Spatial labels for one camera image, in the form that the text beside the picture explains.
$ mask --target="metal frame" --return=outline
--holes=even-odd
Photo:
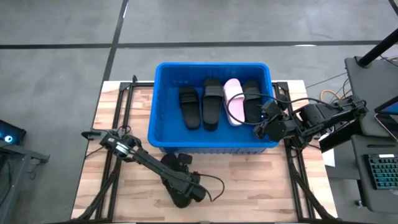
[[[287,82],[272,83],[272,87],[275,88],[276,98],[279,97],[279,95],[280,95],[279,91],[282,90],[285,93],[287,100],[291,101],[289,86],[288,86]],[[289,113],[293,112],[292,105],[289,105],[287,110]],[[286,158],[287,165],[290,167],[291,164],[293,164],[292,150],[290,149],[289,142],[286,139],[284,140],[284,144],[285,144],[285,151],[286,151],[286,157],[287,157]],[[298,162],[298,166],[300,168],[300,175],[301,175],[305,185],[308,186],[307,172],[305,171],[304,158],[301,153],[297,155],[297,162]],[[300,219],[300,218],[303,218],[303,210],[302,210],[302,205],[301,205],[301,201],[300,201],[300,193],[299,193],[299,190],[297,187],[297,182],[293,179],[292,174],[290,173],[290,169],[289,169],[289,175],[290,175],[290,182],[292,185],[292,193],[293,193],[296,214],[297,214],[297,218]],[[313,210],[313,205],[312,205],[311,201],[309,201],[308,197],[305,197],[305,202],[307,204],[308,216],[310,218],[315,218],[315,212]]]
[[[119,95],[118,95],[118,102],[116,105],[116,110],[115,110],[115,115],[114,115],[114,122],[117,124],[118,117],[119,117],[119,112],[120,112],[120,104],[123,98],[123,91],[129,87],[128,83],[122,82],[120,84],[119,88]],[[131,100],[132,100],[132,92],[134,87],[147,87],[147,86],[154,86],[153,81],[149,82],[139,82],[137,81],[137,78],[134,76],[133,81],[130,83],[130,88],[129,88],[129,95],[127,96],[127,103],[126,103],[126,110],[124,114],[124,121],[123,125],[128,124],[128,119],[129,119],[129,111],[130,111],[130,105],[131,105]],[[280,90],[283,90],[285,95],[287,96],[288,100],[290,101],[290,93],[289,93],[289,87],[287,85],[287,82],[277,82],[277,83],[272,83],[272,87],[275,88],[275,96],[278,97],[280,95]],[[288,107],[288,111],[291,113],[293,111],[293,108],[291,105]],[[285,140],[285,151],[287,155],[287,165],[289,168],[289,175],[290,175],[290,181],[292,184],[292,193],[293,193],[293,200],[295,204],[295,210],[297,214],[297,223],[339,223],[339,224],[363,224],[363,223],[358,223],[358,222],[344,222],[342,220],[337,220],[337,219],[316,219],[315,217],[315,212],[314,212],[314,205],[312,202],[316,203],[316,205],[319,207],[321,206],[320,203],[317,201],[315,196],[311,193],[309,187],[308,187],[308,179],[307,179],[307,173],[305,171],[305,164],[304,164],[304,159],[301,154],[297,156],[297,162],[298,166],[300,168],[300,173],[297,172],[295,165],[294,165],[294,160],[291,158],[292,156],[292,150],[289,147],[289,142],[288,140]],[[115,180],[119,179],[119,174],[120,174],[120,169],[114,169],[112,171],[112,174],[110,177],[106,180],[104,183],[104,188],[100,190],[100,193],[97,195],[98,198],[104,197],[106,192],[108,191],[109,187],[111,184],[113,184],[113,191],[111,192],[111,200],[109,200],[109,210],[107,214],[107,218],[99,218],[95,217],[95,219],[86,219],[86,220],[70,220],[67,222],[61,222],[61,223],[115,223],[113,222],[113,214],[114,214],[114,206],[116,203],[116,196],[117,196],[117,181],[116,184]],[[308,208],[308,216],[309,218],[304,218],[303,217],[303,212],[302,212],[302,205],[300,201],[300,194],[299,194],[299,189],[297,187],[297,184],[301,186],[302,190],[305,193],[305,199],[306,199],[306,204]],[[95,198],[92,204],[95,204],[96,201],[99,201],[98,198]],[[277,222],[258,222],[258,223],[277,223]]]
[[[122,104],[124,92],[126,90],[128,90],[122,127],[126,127],[129,124],[130,109],[131,109],[131,102],[132,102],[134,88],[135,87],[148,87],[148,86],[154,86],[154,82],[139,82],[135,75],[133,75],[133,77],[132,77],[132,82],[121,82],[120,83],[118,100],[116,102],[116,108],[115,108],[114,117],[113,117],[112,129],[118,128],[120,110],[121,110],[121,104]],[[116,197],[117,197],[117,192],[118,192],[119,176],[120,176],[122,161],[117,158],[116,163],[113,168],[114,177],[113,177],[113,175],[109,176],[112,157],[113,157],[112,152],[108,151],[108,153],[106,155],[104,171],[103,171],[103,178],[101,181],[101,190],[100,190],[100,193],[104,192],[104,194],[103,194],[103,196],[104,196],[110,187],[109,179],[112,177],[113,178],[111,181],[112,189],[111,189],[111,196],[109,199],[108,213],[106,214],[105,219],[102,218],[103,204],[104,204],[104,198],[102,196],[99,199],[98,205],[96,206],[96,214],[95,214],[94,220],[97,220],[97,221],[102,220],[104,222],[112,222],[112,220],[113,220],[114,206],[116,204]]]
[[[18,192],[21,188],[21,181],[26,174],[31,159],[37,159],[41,164],[49,161],[50,156],[24,149],[21,146],[9,144],[0,140],[0,154],[2,154],[2,164],[4,165],[5,157],[12,161],[12,179],[11,188],[7,194],[4,203],[0,207],[0,223],[9,223],[11,213],[13,212]]]

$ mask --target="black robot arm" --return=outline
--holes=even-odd
[[[161,163],[146,150],[142,148],[141,140],[125,135],[119,139],[112,133],[108,133],[99,143],[107,150],[126,162],[137,162],[160,175],[180,194],[192,198],[197,202],[202,201],[206,196],[205,188],[198,184],[198,179],[191,172],[177,172]]]
[[[266,134],[271,141],[289,139],[292,147],[303,149],[316,134],[340,122],[351,122],[367,113],[366,102],[357,96],[349,96],[333,104],[314,103],[287,114],[286,105],[267,101],[262,107],[263,124],[254,128],[254,134],[262,139]]]

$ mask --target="wooden tabletop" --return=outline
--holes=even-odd
[[[302,80],[285,82],[289,84],[292,100],[307,96]],[[112,127],[119,83],[104,82],[95,114],[94,128],[110,129]],[[160,160],[163,154],[159,149],[152,147],[147,140],[151,101],[152,88],[134,89],[129,125],[132,128],[131,133],[141,139],[143,148]],[[307,103],[307,101],[300,101],[294,103],[293,107],[296,109]],[[120,123],[123,119],[124,107],[121,111]],[[99,148],[98,143],[99,141],[90,142],[87,153]],[[224,180],[225,193],[218,200],[211,203],[206,197],[200,203],[192,202],[187,208],[177,208],[158,175],[139,164],[123,162],[114,221],[297,221],[283,141],[277,147],[267,149],[262,154],[194,154],[192,156],[193,163],[190,166],[190,171],[215,175]],[[72,218],[81,215],[98,193],[105,157],[106,151],[101,150],[85,161]],[[303,151],[303,157],[312,192],[328,212],[336,217],[336,208],[321,152],[318,149],[308,147]],[[221,192],[221,184],[217,180],[203,177],[200,183],[210,191],[213,197]],[[300,198],[304,217],[308,217],[302,191],[300,191]],[[108,211],[107,205],[108,203],[105,203],[104,215]]]

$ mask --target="computer monitor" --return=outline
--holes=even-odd
[[[25,134],[25,130],[0,120],[0,140],[8,144],[21,145]]]
[[[374,109],[374,112],[378,114],[398,115],[398,96],[378,106]]]

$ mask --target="keyboard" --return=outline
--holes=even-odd
[[[398,190],[398,155],[364,155],[369,177],[375,190]]]

